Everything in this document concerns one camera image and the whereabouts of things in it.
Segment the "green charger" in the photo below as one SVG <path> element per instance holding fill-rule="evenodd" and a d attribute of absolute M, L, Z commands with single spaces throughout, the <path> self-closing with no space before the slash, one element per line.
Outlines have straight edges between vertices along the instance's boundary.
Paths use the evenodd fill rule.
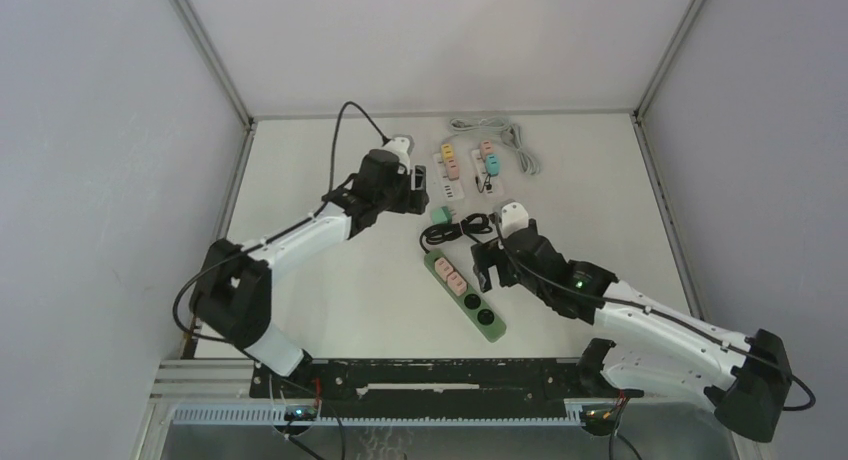
<path fill-rule="evenodd" d="M 430 218 L 433 225 L 449 225 L 454 222 L 455 211 L 449 206 L 437 207 L 431 211 Z"/>

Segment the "white power strip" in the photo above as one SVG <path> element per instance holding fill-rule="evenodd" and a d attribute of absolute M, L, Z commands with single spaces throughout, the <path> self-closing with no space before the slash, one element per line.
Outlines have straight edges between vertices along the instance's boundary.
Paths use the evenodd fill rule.
<path fill-rule="evenodd" d="M 478 193 L 490 197 L 504 195 L 504 187 L 500 179 L 501 162 L 497 154 L 484 154 L 480 149 L 470 153 L 474 168 L 475 188 Z"/>
<path fill-rule="evenodd" d="M 433 161 L 437 170 L 437 179 L 440 182 L 440 190 L 448 202 L 457 202 L 465 199 L 465 192 L 462 187 L 460 178 L 457 181 L 450 181 L 446 177 L 443 158 L 440 153 L 433 155 Z"/>

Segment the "green power strip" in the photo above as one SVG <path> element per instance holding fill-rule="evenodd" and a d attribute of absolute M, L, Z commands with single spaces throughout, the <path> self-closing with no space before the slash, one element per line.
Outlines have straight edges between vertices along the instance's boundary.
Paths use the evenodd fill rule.
<path fill-rule="evenodd" d="M 445 284 L 445 281 L 442 281 L 435 273 L 433 263 L 439 257 L 446 258 L 453 265 L 454 271 L 459 272 L 466 280 L 468 289 L 462 297 L 454 296 Z M 458 269 L 455 262 L 438 249 L 426 253 L 423 262 L 442 289 L 488 342 L 495 343 L 506 334 L 507 326 L 502 317 L 494 310 L 484 296 L 473 287 L 470 280 Z"/>

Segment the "teal blue charger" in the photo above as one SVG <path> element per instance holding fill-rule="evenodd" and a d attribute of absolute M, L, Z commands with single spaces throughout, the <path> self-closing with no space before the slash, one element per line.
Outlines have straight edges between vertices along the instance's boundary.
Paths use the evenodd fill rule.
<path fill-rule="evenodd" d="M 488 176 L 497 177 L 500 174 L 501 162 L 496 154 L 484 158 L 483 163 Z"/>

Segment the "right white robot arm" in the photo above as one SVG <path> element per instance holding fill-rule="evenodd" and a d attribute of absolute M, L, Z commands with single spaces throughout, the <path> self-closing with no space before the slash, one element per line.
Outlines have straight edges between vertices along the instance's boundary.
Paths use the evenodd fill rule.
<path fill-rule="evenodd" d="M 774 439 L 796 381 L 782 338 L 725 330 L 682 315 L 638 292 L 613 272 L 568 260 L 542 236 L 536 223 L 471 248 L 473 271 L 483 291 L 496 269 L 502 287 L 520 285 L 558 315 L 631 338 L 676 362 L 647 367 L 632 356 L 609 359 L 614 341 L 594 338 L 578 363 L 584 392 L 656 393 L 687 397 L 713 413 L 732 432 L 759 443 Z"/>

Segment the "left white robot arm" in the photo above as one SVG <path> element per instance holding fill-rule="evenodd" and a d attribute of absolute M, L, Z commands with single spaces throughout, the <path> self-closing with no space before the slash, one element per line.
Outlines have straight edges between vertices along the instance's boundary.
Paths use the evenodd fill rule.
<path fill-rule="evenodd" d="M 275 282 L 373 226 L 380 214 L 421 215 L 428 202 L 425 166 L 392 148 L 372 149 L 357 172 L 295 225 L 249 246 L 214 242 L 189 282 L 189 309 L 224 342 L 273 372 L 274 384 L 286 395 L 301 396 L 313 381 L 311 357 L 272 321 Z"/>

